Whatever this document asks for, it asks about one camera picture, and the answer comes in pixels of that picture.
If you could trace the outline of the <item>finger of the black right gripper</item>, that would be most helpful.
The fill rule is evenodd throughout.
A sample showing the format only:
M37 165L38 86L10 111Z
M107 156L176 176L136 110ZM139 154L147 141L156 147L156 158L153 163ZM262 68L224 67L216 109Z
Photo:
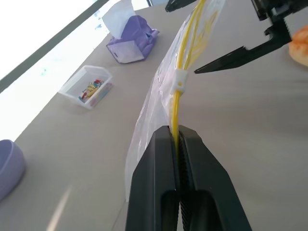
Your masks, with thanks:
M269 40L252 49L242 46L226 55L196 69L196 74L234 69L265 56L292 41L286 22L281 19L265 30Z
M165 7L166 12L173 12L178 9L184 8L198 0L169 0Z

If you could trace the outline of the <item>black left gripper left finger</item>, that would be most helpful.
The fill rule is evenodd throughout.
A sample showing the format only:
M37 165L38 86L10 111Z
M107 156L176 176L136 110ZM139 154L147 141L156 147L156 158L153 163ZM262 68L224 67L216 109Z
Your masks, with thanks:
M131 180L125 231L176 231L180 177L168 126L157 129Z

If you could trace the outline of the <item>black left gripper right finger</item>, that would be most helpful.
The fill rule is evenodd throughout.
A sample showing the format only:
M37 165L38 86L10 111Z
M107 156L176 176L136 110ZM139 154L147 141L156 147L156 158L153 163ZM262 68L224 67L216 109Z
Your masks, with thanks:
M195 130L179 129L183 230L252 231L225 168Z

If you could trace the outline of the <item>clear plastic bag yellow zipper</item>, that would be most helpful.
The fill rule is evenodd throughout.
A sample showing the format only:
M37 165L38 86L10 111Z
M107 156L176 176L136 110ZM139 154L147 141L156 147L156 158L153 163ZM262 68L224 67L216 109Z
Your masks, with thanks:
M129 199L133 172L153 133L161 126L178 131L180 96L188 69L207 47L225 0L199 0L177 32L152 79L136 122L125 164L125 193Z

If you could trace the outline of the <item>orange snack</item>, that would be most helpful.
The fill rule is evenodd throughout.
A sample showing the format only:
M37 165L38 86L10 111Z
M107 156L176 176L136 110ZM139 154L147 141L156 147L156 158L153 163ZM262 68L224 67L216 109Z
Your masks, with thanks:
M308 25L293 35L289 54L294 61L308 67Z

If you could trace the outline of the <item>purple tissue box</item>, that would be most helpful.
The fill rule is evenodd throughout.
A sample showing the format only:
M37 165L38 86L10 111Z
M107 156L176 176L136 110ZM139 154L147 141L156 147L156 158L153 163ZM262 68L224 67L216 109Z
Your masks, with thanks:
M143 61L154 47L158 34L143 17L135 15L128 19L121 39L111 38L106 47L119 64Z

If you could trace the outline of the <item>white tissue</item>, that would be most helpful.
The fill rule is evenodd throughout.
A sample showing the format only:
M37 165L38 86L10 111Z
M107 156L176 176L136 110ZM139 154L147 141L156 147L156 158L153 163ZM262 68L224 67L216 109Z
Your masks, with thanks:
M129 18L134 15L131 0L120 0L106 12L103 22L114 38L121 39Z

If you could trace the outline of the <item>colourful small items pile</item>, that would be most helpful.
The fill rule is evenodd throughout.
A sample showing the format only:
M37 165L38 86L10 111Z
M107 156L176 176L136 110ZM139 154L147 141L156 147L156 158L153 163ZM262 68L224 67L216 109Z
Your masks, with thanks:
M104 83L103 80L96 79L90 82L86 89L82 91L82 94L78 97L83 103L85 103Z

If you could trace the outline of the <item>clear plastic container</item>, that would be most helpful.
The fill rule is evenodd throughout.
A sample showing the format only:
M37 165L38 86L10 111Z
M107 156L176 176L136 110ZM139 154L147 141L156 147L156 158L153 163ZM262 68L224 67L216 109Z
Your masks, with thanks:
M59 90L72 102L92 109L114 86L110 72L98 66L85 65Z

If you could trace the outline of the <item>purple bowl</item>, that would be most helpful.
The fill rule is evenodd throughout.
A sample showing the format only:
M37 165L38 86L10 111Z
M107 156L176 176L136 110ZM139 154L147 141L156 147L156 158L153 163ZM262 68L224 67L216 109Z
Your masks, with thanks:
M0 141L0 202L18 185L26 169L21 148L11 140Z

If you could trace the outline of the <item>dark window frame bar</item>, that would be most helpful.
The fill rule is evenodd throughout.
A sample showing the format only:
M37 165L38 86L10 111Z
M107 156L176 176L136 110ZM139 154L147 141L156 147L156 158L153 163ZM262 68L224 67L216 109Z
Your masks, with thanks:
M48 52L50 52L56 45L58 45L64 38L72 33L77 27L79 27L84 21L97 12L102 6L104 6L109 0L96 0L89 8L82 12L72 22L66 25L61 31L54 35L50 40L43 44L33 54L21 62L15 69L8 73L4 78L0 80L0 93L7 89L12 83L14 83L22 74L24 74L29 68L36 64L41 58L43 58Z

